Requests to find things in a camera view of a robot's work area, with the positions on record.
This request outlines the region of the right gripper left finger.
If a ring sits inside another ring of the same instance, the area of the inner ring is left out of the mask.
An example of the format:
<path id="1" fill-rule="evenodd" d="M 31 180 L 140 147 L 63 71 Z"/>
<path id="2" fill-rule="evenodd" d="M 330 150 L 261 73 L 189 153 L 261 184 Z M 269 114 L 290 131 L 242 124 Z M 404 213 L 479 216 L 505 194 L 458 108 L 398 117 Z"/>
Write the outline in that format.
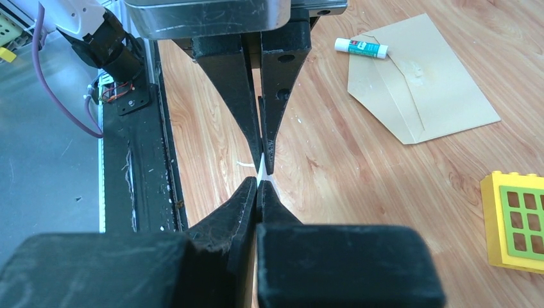
<path id="1" fill-rule="evenodd" d="M 250 307 L 257 181 L 184 232 L 38 234 L 1 269 L 2 307 Z"/>

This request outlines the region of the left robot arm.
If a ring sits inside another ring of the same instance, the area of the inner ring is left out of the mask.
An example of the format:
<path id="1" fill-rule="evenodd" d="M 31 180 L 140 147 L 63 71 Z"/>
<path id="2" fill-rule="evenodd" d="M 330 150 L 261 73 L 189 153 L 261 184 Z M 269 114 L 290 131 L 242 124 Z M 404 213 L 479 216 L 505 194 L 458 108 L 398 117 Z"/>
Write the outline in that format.
<path id="1" fill-rule="evenodd" d="M 116 80 L 142 69 L 141 48 L 120 20 L 97 1 L 40 1 L 89 66 Z M 145 39 L 172 40 L 204 71 L 244 134 L 255 167 L 271 174 L 276 137 L 291 91 L 311 51 L 320 17 L 340 15 L 346 1 L 127 1 Z"/>

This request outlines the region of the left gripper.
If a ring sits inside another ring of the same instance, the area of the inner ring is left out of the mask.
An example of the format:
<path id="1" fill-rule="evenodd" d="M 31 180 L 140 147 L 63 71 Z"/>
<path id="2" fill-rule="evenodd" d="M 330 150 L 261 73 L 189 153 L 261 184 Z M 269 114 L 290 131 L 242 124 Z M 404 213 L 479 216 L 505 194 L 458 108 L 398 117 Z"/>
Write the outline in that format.
<path id="1" fill-rule="evenodd" d="M 312 27 L 320 17 L 340 15 L 345 10 L 291 8 L 290 20 L 285 26 L 262 32 L 261 37 L 253 31 L 241 35 L 172 39 L 200 65 L 215 86 L 245 136 L 257 169 L 260 168 L 263 143 L 266 172 L 274 173 L 276 138 L 295 81 L 312 49 Z M 249 55 L 252 64 L 258 64 L 260 59 L 262 140 Z"/>

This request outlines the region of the letter paper sheet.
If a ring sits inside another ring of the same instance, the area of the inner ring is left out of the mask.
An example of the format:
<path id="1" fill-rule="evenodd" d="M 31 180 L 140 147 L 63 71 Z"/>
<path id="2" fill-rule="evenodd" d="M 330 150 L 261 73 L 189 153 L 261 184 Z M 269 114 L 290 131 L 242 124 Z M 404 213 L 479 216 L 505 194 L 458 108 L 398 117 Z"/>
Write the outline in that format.
<path id="1" fill-rule="evenodd" d="M 257 202 L 260 202 L 261 199 L 266 196 L 280 201 L 280 195 L 278 193 L 274 176 L 268 173 L 264 153 L 261 153 L 259 170 L 257 172 L 257 184 Z"/>

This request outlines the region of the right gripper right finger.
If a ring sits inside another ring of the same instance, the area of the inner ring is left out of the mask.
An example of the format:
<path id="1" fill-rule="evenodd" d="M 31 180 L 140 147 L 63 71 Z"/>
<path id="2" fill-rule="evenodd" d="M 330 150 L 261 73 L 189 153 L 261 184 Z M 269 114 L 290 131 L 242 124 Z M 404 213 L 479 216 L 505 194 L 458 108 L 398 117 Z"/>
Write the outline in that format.
<path id="1" fill-rule="evenodd" d="M 261 307 L 444 307 L 425 241 L 400 225 L 306 225 L 260 183 Z"/>

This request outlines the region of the brown paper envelope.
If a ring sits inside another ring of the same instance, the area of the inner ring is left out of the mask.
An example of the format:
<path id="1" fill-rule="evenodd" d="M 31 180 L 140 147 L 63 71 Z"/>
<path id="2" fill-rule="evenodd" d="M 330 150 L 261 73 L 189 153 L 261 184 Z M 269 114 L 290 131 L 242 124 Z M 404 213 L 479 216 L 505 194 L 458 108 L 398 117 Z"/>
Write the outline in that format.
<path id="1" fill-rule="evenodd" d="M 402 144 L 500 121 L 427 14 L 354 40 L 388 47 L 385 59 L 350 55 L 347 90 Z"/>

